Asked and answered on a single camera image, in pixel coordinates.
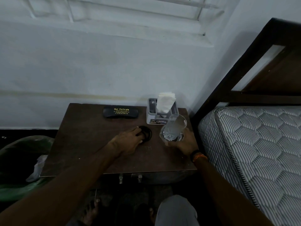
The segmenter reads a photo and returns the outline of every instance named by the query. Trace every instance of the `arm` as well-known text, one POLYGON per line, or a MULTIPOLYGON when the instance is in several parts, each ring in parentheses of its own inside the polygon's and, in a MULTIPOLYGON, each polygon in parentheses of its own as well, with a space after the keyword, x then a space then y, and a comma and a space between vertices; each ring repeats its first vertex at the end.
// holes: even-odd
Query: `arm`
POLYGON ((100 175, 122 153, 133 153, 142 142, 141 129, 120 133, 79 165, 17 201, 0 214, 0 225, 65 225, 100 175))
MULTIPOLYGON (((168 142, 168 145, 177 147, 190 156, 198 149, 198 145, 193 132, 185 129, 183 133, 182 141, 168 142)), ((206 158, 198 157, 194 165, 204 180, 223 225, 273 225, 259 209, 224 179, 206 158)))

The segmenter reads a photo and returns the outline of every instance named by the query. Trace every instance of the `tissue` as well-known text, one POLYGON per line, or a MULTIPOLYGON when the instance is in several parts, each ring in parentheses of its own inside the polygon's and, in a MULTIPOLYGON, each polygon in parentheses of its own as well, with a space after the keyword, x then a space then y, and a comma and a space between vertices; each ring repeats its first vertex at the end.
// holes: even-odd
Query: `tissue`
POLYGON ((157 100, 157 112, 168 113, 175 103, 175 94, 171 92, 160 93, 157 100))

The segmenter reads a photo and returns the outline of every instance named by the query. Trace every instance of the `orange bracelet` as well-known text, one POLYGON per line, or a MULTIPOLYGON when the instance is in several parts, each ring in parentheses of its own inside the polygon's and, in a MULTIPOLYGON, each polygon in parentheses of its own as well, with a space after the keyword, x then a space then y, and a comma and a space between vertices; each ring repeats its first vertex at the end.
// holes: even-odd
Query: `orange bracelet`
POLYGON ((196 153, 194 156, 193 156, 193 160, 192 162, 195 162, 197 160, 197 158, 200 158, 200 157, 203 157, 205 158, 206 160, 208 160, 208 158, 206 156, 204 156, 202 153, 196 153))

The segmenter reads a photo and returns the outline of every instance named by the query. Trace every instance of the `bed frame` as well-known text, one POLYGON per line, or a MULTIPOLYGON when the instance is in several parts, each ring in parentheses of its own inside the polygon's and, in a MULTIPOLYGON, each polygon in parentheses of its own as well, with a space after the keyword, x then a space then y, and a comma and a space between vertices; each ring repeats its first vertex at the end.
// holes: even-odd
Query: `bed frame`
POLYGON ((265 25, 191 118, 199 146, 198 124, 219 102, 229 105, 301 105, 301 24, 272 18, 265 25), (232 91, 272 45, 285 48, 242 91, 232 91))

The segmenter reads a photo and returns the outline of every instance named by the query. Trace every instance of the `black hair tie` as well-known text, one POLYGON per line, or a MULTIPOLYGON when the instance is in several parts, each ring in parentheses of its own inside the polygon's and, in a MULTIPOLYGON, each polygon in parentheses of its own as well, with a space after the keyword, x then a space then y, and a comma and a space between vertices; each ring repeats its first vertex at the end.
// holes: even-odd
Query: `black hair tie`
POLYGON ((141 132, 144 135, 144 140, 142 140, 142 143, 149 141, 153 134, 152 131, 146 126, 139 126, 139 128, 141 129, 141 132))

